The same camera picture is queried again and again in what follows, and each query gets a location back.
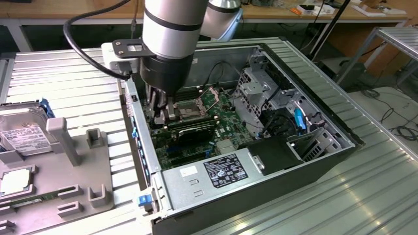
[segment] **small white sticker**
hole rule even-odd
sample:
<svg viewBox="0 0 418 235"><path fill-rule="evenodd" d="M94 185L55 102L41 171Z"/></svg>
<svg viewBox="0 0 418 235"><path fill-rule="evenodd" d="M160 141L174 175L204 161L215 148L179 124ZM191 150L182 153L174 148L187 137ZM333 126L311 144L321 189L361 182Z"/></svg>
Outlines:
<svg viewBox="0 0 418 235"><path fill-rule="evenodd" d="M198 173L198 169L194 165L187 168L180 169L182 177L190 176L196 173Z"/></svg>
<svg viewBox="0 0 418 235"><path fill-rule="evenodd" d="M49 141L40 127L1 131L1 138L8 141L13 149L20 152L28 152L43 148L49 148Z"/></svg>

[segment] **power supply label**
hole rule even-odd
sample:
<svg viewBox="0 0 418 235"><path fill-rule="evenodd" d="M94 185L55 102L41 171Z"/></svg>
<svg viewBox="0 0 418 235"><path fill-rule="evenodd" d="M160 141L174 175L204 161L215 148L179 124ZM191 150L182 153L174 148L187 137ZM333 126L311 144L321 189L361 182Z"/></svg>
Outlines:
<svg viewBox="0 0 418 235"><path fill-rule="evenodd" d="M43 148L49 148L49 141L40 127L1 131L1 138L12 145L13 149L20 152L28 152Z"/></svg>
<svg viewBox="0 0 418 235"><path fill-rule="evenodd" d="M248 178L236 154L211 160L203 163L203 165L215 188L220 188Z"/></svg>

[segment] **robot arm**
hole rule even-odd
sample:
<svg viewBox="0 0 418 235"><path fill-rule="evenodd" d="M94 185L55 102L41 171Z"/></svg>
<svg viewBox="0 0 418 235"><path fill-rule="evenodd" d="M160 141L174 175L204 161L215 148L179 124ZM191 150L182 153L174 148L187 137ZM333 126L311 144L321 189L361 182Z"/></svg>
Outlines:
<svg viewBox="0 0 418 235"><path fill-rule="evenodd" d="M172 104L191 68L199 34L228 41L242 16L239 0L146 0L140 76L156 124L176 119Z"/></svg>

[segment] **metal workbench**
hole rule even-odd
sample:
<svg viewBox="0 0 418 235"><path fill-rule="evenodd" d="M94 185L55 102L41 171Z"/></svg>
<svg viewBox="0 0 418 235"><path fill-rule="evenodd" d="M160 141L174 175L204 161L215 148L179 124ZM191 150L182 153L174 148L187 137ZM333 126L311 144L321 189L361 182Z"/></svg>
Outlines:
<svg viewBox="0 0 418 235"><path fill-rule="evenodd" d="M399 49L401 52L407 54L411 59L418 61L418 28L377 27L373 29L369 37L366 38L363 42L363 45L361 46L354 57L351 58L349 65L346 66L346 70L342 72L342 75L337 80L338 84L342 84L343 80L347 79L346 76L349 74L350 69L353 68L354 64L357 63L366 49L370 47L371 42L378 37L383 40L383 42L386 42L386 44L382 45L379 48L377 48L377 50L371 54L365 64L366 67L370 65L371 61L378 56L381 51L385 49L387 44L391 44L395 48ZM414 66L414 68L411 68L399 78L399 83L405 81L405 79L413 74L415 70L417 70L417 67Z"/></svg>
<svg viewBox="0 0 418 235"><path fill-rule="evenodd" d="M418 227L417 155L385 130L347 94L278 38L234 40L266 43L305 80L366 146L317 183L254 208L198 234L413 234ZM202 42L200 46L226 43ZM99 49L87 50L103 62ZM139 191L115 79L70 50L17 54L3 61L7 102L44 96L56 116L67 117L70 134L99 127L108 132L116 208L41 234L143 234L131 198Z"/></svg>

